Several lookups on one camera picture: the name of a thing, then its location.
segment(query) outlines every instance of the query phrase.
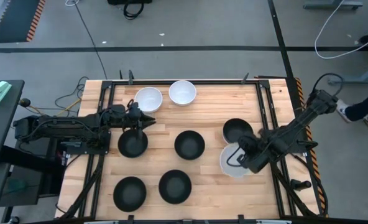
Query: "gray floor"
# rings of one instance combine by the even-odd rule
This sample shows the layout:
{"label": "gray floor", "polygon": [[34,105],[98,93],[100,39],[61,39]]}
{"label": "gray floor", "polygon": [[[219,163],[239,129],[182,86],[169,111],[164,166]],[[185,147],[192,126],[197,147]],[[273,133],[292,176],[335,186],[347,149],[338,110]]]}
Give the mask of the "gray floor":
{"label": "gray floor", "polygon": [[[274,3],[286,46],[312,46],[330,11],[306,11],[302,0]],[[352,46],[368,34],[368,0],[364,4],[356,12],[338,11],[319,45]],[[99,47],[278,46],[267,1],[262,0],[154,0],[134,21],[125,20],[118,8],[104,1],[82,0],[79,8]],[[0,47],[91,47],[91,42],[74,7],[65,7],[64,1],[47,1],[32,42]],[[120,69],[125,75],[131,69],[136,78],[241,78],[247,72],[286,75],[280,52],[103,52],[100,56],[109,78],[118,78]],[[368,52],[336,60],[320,59],[314,52],[289,52],[288,56],[306,93],[326,72],[357,77],[368,69]],[[0,79],[25,80],[22,97],[38,107],[54,107],[54,99],[71,93],[84,75],[104,77],[94,52],[0,54]],[[320,87],[334,91],[326,82]],[[356,103],[367,95],[368,86],[346,86],[339,96]],[[61,104],[75,100],[73,96]],[[18,108],[14,119],[28,115]],[[368,129],[362,122],[346,124],[337,114],[319,117],[311,128],[320,143],[316,151],[330,216],[368,219]],[[14,143],[9,133],[6,144]],[[44,198],[38,205],[15,208],[13,214],[23,223],[49,220],[56,201]]]}

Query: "white cord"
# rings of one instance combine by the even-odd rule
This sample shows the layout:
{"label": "white cord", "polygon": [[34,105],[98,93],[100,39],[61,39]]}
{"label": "white cord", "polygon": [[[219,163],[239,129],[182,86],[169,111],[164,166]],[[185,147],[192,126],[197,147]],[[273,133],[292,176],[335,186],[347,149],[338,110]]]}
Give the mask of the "white cord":
{"label": "white cord", "polygon": [[66,6],[75,6],[76,4],[79,3],[80,0],[66,0],[65,1],[65,5]]}
{"label": "white cord", "polygon": [[320,55],[320,54],[318,53],[318,50],[316,49],[316,42],[318,41],[318,39],[319,39],[320,35],[322,34],[323,29],[325,28],[325,26],[327,25],[327,23],[329,22],[329,20],[330,20],[330,19],[331,19],[331,17],[333,16],[333,14],[334,14],[334,13],[335,13],[339,8],[340,8],[340,6],[341,6],[341,4],[342,4],[343,2],[344,2],[344,0],[342,0],[342,1],[341,1],[341,3],[339,4],[339,6],[338,6],[338,7],[333,11],[333,13],[328,17],[328,19],[326,20],[325,24],[323,24],[323,26],[322,26],[322,28],[321,28],[320,33],[318,34],[318,36],[317,36],[317,37],[316,37],[316,39],[315,39],[315,42],[314,42],[315,53],[316,53],[320,58],[323,58],[323,59],[334,59],[334,58],[338,58],[338,57],[345,56],[345,55],[347,55],[347,54],[351,54],[351,53],[353,53],[353,52],[356,52],[357,50],[360,50],[360,49],[362,49],[362,48],[364,48],[365,46],[367,46],[367,45],[368,45],[368,43],[366,43],[366,44],[364,44],[364,45],[360,46],[359,48],[357,48],[357,49],[355,49],[355,50],[352,50],[352,51],[346,52],[346,53],[341,54],[341,55],[333,56],[333,57],[324,57],[324,56],[322,56],[322,55]]}

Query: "wooden tabletop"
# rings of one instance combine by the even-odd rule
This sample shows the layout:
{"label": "wooden tabletop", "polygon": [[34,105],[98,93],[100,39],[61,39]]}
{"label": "wooden tabletop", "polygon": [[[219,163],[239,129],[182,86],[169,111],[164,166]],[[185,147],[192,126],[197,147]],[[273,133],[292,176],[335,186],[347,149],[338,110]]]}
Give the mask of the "wooden tabletop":
{"label": "wooden tabletop", "polygon": [[[79,116],[96,113],[101,89],[101,80],[88,80],[83,92]],[[272,98],[279,125],[289,123],[293,109],[288,88],[284,79],[270,80]],[[117,86],[114,104],[124,104],[134,98],[138,90],[145,86]],[[138,158],[122,156],[117,141],[122,133],[112,129],[110,152],[105,157],[99,191],[97,220],[126,220],[134,215],[136,220],[181,220],[181,219],[237,219],[243,214],[246,219],[278,218],[274,185],[269,166],[258,174],[243,178],[224,175],[219,166],[219,156],[226,143],[222,137],[223,124],[231,118],[246,120],[255,130],[262,128],[257,93],[254,85],[197,85],[195,101],[188,106],[174,105],[168,96],[168,85],[153,86],[163,94],[161,108],[152,116],[157,123],[144,130],[149,139],[147,150]],[[109,92],[104,105],[107,105]],[[264,105],[268,108],[263,91]],[[269,127],[272,128],[267,109]],[[182,131],[199,132],[206,143],[201,157],[194,161],[180,158],[174,150],[174,140]],[[65,172],[58,206],[67,210],[83,188],[88,156],[82,155]],[[291,179],[310,180],[303,164],[287,156],[288,172]],[[189,198],[179,204],[165,202],[158,191],[161,176],[169,170],[180,169],[186,172],[192,182]],[[116,184],[127,176],[140,178],[147,187],[147,198],[138,210],[126,213],[120,211],[113,202]],[[281,186],[285,213],[289,215],[286,193]],[[89,193],[85,215],[90,214],[93,190]],[[313,188],[298,193],[308,208],[318,213]]]}

